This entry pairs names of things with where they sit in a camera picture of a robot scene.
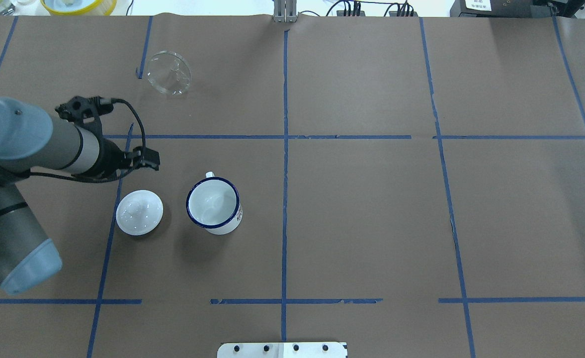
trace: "white metal plate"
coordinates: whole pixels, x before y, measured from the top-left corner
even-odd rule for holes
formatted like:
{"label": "white metal plate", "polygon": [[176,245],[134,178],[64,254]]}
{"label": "white metal plate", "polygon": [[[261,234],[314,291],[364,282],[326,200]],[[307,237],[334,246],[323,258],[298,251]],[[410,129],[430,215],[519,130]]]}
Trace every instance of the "white metal plate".
{"label": "white metal plate", "polygon": [[347,358],[343,342],[222,344],[217,358]]}

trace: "blue joint cap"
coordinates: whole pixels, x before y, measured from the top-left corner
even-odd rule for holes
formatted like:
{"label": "blue joint cap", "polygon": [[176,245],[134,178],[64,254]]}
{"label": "blue joint cap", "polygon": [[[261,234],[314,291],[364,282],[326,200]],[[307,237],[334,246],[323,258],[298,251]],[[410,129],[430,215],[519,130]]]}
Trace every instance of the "blue joint cap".
{"label": "blue joint cap", "polygon": [[45,147],[53,131],[52,119],[44,109],[0,97],[0,159],[32,156]]}

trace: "robotic arm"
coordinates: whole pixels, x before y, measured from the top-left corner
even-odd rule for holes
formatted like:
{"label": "robotic arm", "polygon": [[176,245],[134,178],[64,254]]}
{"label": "robotic arm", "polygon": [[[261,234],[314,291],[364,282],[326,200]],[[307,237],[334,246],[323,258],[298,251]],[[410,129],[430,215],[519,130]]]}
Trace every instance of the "robotic arm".
{"label": "robotic arm", "polygon": [[[103,137],[100,116],[113,111],[115,103],[129,107],[140,125],[142,146],[132,152],[123,152]],[[41,176],[106,183],[139,168],[159,170],[159,154],[146,147],[142,122],[125,100],[74,97],[56,112],[61,119],[37,106],[0,97],[0,287],[10,295],[40,284],[62,268],[58,250],[15,182]],[[34,173],[34,166],[72,176]]]}

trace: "mug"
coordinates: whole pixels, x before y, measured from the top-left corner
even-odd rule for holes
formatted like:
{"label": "mug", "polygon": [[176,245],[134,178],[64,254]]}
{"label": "mug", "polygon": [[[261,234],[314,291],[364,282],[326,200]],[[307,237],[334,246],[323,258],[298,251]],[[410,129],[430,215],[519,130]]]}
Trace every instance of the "mug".
{"label": "mug", "polygon": [[206,173],[206,179],[188,192],[186,211],[197,226],[215,235],[235,230],[243,216],[237,188],[227,179],[216,177],[213,172]]}

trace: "sticker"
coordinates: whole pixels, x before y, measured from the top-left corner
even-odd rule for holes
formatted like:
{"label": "sticker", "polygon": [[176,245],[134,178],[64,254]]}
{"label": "sticker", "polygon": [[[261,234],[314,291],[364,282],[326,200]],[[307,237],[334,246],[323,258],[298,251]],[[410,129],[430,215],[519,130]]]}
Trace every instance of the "sticker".
{"label": "sticker", "polygon": [[467,9],[491,11],[491,0],[465,0]]}

